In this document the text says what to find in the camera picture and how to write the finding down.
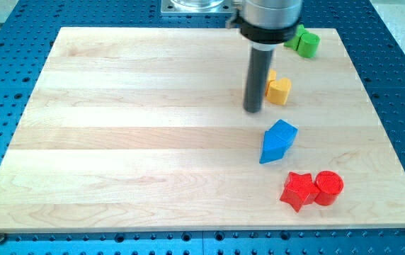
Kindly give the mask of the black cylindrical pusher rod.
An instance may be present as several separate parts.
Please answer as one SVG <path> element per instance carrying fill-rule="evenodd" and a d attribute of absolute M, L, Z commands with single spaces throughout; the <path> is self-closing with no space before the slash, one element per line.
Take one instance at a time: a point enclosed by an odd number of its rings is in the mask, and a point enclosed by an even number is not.
<path fill-rule="evenodd" d="M 273 50 L 251 48 L 249 68 L 244 89 L 244 110 L 257 113 L 261 110 Z"/>

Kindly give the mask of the green block behind arm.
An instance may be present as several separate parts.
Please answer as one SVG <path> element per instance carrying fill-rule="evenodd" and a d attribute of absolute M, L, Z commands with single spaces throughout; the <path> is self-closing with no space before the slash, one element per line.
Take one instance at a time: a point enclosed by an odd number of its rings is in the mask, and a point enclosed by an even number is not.
<path fill-rule="evenodd" d="M 295 36 L 291 40 L 288 40 L 287 42 L 285 42 L 284 46 L 291 48 L 294 51 L 297 51 L 297 49 L 299 47 L 300 39 L 305 33 L 307 33 L 306 28 L 304 27 L 303 24 L 299 24 L 297 26 Z"/>

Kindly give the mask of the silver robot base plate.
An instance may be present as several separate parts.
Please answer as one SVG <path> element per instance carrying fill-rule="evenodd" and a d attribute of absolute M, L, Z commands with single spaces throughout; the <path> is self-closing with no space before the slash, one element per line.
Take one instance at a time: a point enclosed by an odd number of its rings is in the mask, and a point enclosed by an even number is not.
<path fill-rule="evenodd" d="M 207 13 L 231 13 L 230 0 L 161 0 L 162 15 L 196 15 Z"/>

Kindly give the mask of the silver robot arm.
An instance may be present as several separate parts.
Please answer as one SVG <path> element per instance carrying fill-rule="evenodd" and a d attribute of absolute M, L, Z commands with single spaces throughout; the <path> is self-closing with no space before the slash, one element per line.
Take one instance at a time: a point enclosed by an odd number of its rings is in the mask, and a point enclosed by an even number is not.
<path fill-rule="evenodd" d="M 294 38 L 301 20 L 302 0 L 242 0 L 233 3 L 235 12 L 227 28 L 238 27 L 251 42 L 244 89 L 245 111 L 257 113 L 263 105 L 273 51 Z"/>

